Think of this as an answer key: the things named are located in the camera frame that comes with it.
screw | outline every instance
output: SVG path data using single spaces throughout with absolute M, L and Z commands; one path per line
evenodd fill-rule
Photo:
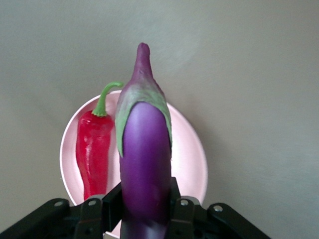
M 90 202 L 88 203 L 89 206 L 93 206 L 93 205 L 95 205 L 95 204 L 96 204 L 96 201 L 95 201 L 95 200 L 92 200 L 92 201 L 90 201 Z
M 215 210 L 215 212 L 222 212 L 223 211 L 223 208 L 220 205 L 215 205 L 213 207 L 213 209 Z
M 63 202 L 62 202 L 62 201 L 59 201 L 59 202 L 56 202 L 56 203 L 54 204 L 54 206 L 55 206 L 55 207 L 60 207 L 62 204 L 63 204 Z
M 188 200 L 182 199 L 182 200 L 180 201 L 180 204 L 181 204 L 182 206 L 187 206 L 187 205 L 188 205 Z

pink plate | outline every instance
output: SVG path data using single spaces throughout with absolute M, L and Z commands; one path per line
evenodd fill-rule
M 106 110 L 115 116 L 116 104 L 121 91 L 110 92 L 106 97 Z M 69 121 L 61 142 L 60 169 L 66 191 L 74 205 L 83 200 L 83 183 L 75 158 L 75 144 L 77 124 L 79 118 L 89 110 L 94 109 L 99 96 L 85 103 Z M 172 176 L 177 178 L 180 193 L 185 196 L 196 197 L 203 202 L 207 189 L 207 162 L 201 142 L 190 123 L 173 106 L 168 104 L 172 122 Z M 120 164 L 115 141 L 115 130 L 112 132 L 109 152 L 109 179 L 107 192 L 120 182 Z M 113 237 L 120 237 L 120 224 L 107 233 Z

pepper stem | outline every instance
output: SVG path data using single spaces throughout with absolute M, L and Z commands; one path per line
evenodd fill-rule
M 95 109 L 92 111 L 92 114 L 97 117 L 104 117 L 107 115 L 105 110 L 105 98 L 108 94 L 109 90 L 113 87 L 123 87 L 124 83 L 120 81 L 112 81 L 109 84 L 106 85 L 106 87 L 103 89 L 99 101 L 96 104 Z

purple eggplant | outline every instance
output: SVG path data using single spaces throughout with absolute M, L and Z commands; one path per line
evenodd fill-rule
M 115 118 L 124 215 L 121 239 L 163 239 L 169 219 L 171 120 L 141 43 Z

red pepper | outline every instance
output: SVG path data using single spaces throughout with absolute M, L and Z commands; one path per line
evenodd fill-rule
M 84 200 L 92 195 L 106 194 L 114 120 L 105 111 L 105 98 L 112 87 L 122 86 L 122 82 L 109 83 L 102 91 L 96 108 L 79 119 L 75 154 L 84 184 Z

